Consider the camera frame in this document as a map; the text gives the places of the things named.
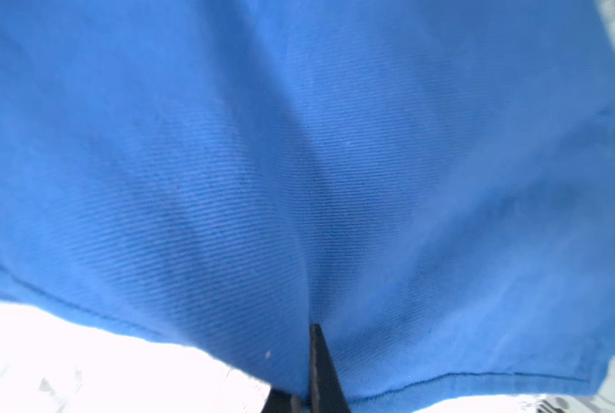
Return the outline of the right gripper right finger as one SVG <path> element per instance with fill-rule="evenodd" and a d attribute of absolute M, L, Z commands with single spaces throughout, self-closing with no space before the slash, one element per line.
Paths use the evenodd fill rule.
<path fill-rule="evenodd" d="M 312 413 L 351 413 L 321 327 L 309 326 L 310 411 Z"/>

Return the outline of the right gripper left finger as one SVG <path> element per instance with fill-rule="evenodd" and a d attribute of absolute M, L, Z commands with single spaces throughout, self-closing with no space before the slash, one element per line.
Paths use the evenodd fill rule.
<path fill-rule="evenodd" d="M 261 413 L 302 413 L 302 401 L 293 394 L 271 388 Z"/>

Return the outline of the blue long pants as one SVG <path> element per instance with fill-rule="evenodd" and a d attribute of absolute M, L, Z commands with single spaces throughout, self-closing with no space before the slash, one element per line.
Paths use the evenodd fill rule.
<path fill-rule="evenodd" d="M 0 1 L 0 299 L 355 412 L 598 391 L 592 1 Z"/>

